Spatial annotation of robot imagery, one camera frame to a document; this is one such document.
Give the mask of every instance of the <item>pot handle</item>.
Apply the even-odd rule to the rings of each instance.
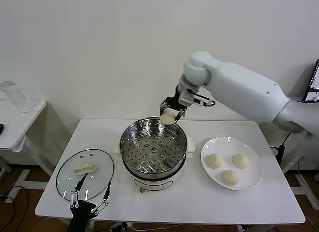
[[[194,152],[196,152],[194,140],[192,137],[187,137],[186,158],[193,158]]]
[[[118,141],[114,144],[113,149],[112,149],[112,153],[115,154],[115,159],[117,161],[122,160],[122,155],[121,155],[121,151],[120,151],[120,141]]]

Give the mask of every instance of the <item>white plate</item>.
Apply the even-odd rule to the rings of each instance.
[[[236,154],[243,154],[248,157],[250,163],[246,169],[239,169],[232,162],[232,157]],[[207,158],[211,154],[219,155],[223,164],[218,169],[211,168],[207,163]],[[254,188],[259,184],[263,176],[261,160],[256,152],[244,142],[232,137],[215,137],[205,143],[201,150],[200,159],[207,174],[221,186],[236,190],[245,191]],[[239,176],[239,183],[229,186],[221,179],[221,174],[226,170],[234,170]]]

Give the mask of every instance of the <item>glass bottle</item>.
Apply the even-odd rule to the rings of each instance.
[[[13,81],[0,83],[0,88],[21,114],[27,114],[32,111],[31,103],[25,98]]]

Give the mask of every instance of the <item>white table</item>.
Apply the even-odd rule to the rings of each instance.
[[[112,148],[133,120],[83,119],[79,122],[35,209],[38,216],[71,218],[70,202],[61,198],[55,180],[62,164],[77,152],[98,148],[114,158],[115,172],[110,204],[96,217],[102,221],[129,221],[173,224],[268,225],[301,224],[305,217],[271,152],[260,128],[247,121],[179,121],[187,136],[194,139],[196,152],[187,159],[183,174],[167,190],[140,193],[123,162]],[[250,145],[262,160],[260,184],[248,191],[228,190],[205,173],[200,163],[201,148],[216,136],[238,138]],[[91,202],[98,204],[104,193]]]
[[[40,150],[27,137],[26,132],[39,116],[41,111],[45,108],[46,102],[43,100],[30,101],[32,103],[32,111],[28,114],[22,115],[13,104],[8,100],[0,100],[0,123],[4,124],[4,129],[0,135],[0,150],[12,150],[16,146],[25,144],[29,148],[30,156],[40,165],[40,167],[49,175],[52,175],[54,166],[43,158]],[[0,162],[1,175],[4,172],[11,172],[11,168]],[[24,181],[30,170],[23,170],[19,176],[16,185],[24,186],[26,189],[44,189],[45,182],[26,182]],[[9,197],[15,199],[20,188],[13,188],[9,193]]]

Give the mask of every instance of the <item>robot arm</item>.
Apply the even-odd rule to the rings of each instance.
[[[208,98],[206,102],[196,99],[200,87],[248,119],[273,123],[293,133],[304,128],[319,137],[319,104],[292,101],[276,82],[240,65],[223,63],[205,51],[195,52],[186,61],[175,96],[162,102],[160,114],[169,107],[179,112],[178,120],[192,104],[210,105]]]

